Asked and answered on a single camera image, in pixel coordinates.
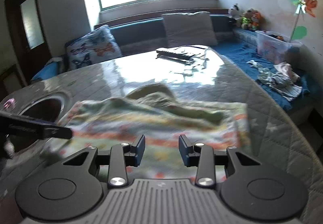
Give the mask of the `green orange plush toys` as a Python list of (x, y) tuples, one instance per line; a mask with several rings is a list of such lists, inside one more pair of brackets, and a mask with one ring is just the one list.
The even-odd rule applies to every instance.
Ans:
[(262, 14), (253, 8), (248, 9), (242, 14), (241, 28), (249, 31), (260, 30), (264, 18)]

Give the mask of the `dark storage bag with zipper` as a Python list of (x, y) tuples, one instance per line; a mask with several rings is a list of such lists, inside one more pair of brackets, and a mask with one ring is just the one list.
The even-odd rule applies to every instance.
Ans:
[[(12, 114), (57, 123), (72, 106), (72, 97), (68, 92), (57, 91), (35, 99), (22, 107), (19, 111), (10, 111)], [(40, 141), (35, 135), (29, 133), (10, 133), (10, 142), (15, 153), (25, 151)]]

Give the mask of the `black white plush cow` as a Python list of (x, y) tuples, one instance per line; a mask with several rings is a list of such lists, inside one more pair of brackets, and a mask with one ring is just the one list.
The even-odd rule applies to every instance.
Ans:
[(237, 3), (229, 8), (228, 14), (229, 14), (229, 23), (233, 27), (241, 27), (242, 16), (241, 16), (240, 8)]

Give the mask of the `pile of clothes on sofa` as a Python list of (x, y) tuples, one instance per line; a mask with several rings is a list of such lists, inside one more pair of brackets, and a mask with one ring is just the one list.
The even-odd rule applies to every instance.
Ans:
[(296, 99), (302, 93), (302, 87), (296, 85), (300, 76), (292, 70), (290, 64), (282, 62), (274, 65), (276, 70), (274, 73), (254, 60), (248, 61), (247, 64), (258, 70), (258, 81), (269, 86), (289, 102)]

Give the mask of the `dark wooden door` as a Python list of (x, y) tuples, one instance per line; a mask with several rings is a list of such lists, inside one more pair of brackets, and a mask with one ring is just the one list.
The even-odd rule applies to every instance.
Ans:
[(38, 0), (5, 0), (10, 38), (26, 83), (51, 59)]

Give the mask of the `black remote control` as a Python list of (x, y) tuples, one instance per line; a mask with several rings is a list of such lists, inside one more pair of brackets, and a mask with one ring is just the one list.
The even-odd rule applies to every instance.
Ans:
[(179, 52), (176, 50), (164, 50), (164, 49), (157, 49), (156, 53), (158, 56), (164, 56), (164, 57), (171, 57), (171, 58), (176, 58), (179, 60), (184, 60), (184, 61), (190, 61), (193, 57), (195, 57), (195, 54), (190, 54), (187, 52)]

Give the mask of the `colourful patterned fleece garment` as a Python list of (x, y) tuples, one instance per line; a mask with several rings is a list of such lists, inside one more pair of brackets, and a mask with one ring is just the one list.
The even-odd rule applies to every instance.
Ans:
[(245, 103), (180, 100), (163, 84), (142, 86), (124, 97), (76, 102), (59, 125), (70, 128), (73, 138), (46, 142), (42, 155), (50, 163), (89, 146), (105, 151), (144, 135), (144, 156), (139, 167), (128, 168), (130, 179), (194, 180), (196, 169), (184, 166), (178, 150), (182, 134), (217, 151), (251, 148)]

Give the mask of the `clear plastic storage box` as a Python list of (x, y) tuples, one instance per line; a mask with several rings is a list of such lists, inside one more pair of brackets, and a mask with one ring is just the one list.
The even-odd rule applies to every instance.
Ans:
[(256, 31), (257, 53), (273, 64), (288, 62), (298, 54), (302, 43), (289, 42), (289, 38), (273, 31)]

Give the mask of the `clear eyeglasses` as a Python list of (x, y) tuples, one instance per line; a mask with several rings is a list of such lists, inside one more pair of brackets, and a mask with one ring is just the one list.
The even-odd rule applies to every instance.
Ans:
[(186, 62), (186, 65), (193, 67), (201, 66), (201, 69), (207, 68), (207, 62), (209, 60), (207, 53), (210, 47), (203, 45), (187, 45), (184, 47), (185, 52), (193, 55), (190, 60)]

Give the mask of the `grey square cushion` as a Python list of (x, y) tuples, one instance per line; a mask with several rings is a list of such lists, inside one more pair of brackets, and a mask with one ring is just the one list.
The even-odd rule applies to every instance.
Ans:
[(162, 14), (168, 47), (217, 45), (208, 11)]

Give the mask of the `blue corner sofa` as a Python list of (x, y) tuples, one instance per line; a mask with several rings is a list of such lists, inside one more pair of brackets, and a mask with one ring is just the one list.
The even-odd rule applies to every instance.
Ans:
[(259, 50), (259, 41), (270, 35), (234, 28), (228, 16), (195, 13), (189, 21), (181, 20), (172, 31), (170, 22), (174, 19), (174, 14), (165, 14), (115, 27), (102, 25), (67, 42), (65, 54), (51, 59), (32, 82), (155, 50), (172, 51), (179, 62), (189, 64), (203, 49), (211, 48), (232, 60), (288, 113), (312, 107), (321, 98), (322, 90), (315, 80), (289, 60), (290, 53), (298, 52), (298, 47), (279, 47), (278, 58), (270, 59)]

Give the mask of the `butterfly print pillow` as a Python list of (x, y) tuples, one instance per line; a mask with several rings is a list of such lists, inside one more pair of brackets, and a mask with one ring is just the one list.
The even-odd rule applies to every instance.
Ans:
[(123, 56), (108, 25), (103, 25), (76, 39), (67, 46), (66, 51), (70, 70)]

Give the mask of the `paper pinwheel flower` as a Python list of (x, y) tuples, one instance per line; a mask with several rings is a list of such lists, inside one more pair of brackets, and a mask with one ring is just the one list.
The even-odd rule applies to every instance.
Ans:
[(315, 18), (316, 15), (313, 10), (318, 6), (317, 0), (293, 0), (292, 3), (296, 6), (296, 10), (293, 28), (288, 41), (289, 43), (293, 40), (301, 40), (307, 35), (307, 28), (298, 24), (299, 18), (300, 16), (304, 17), (306, 14)]

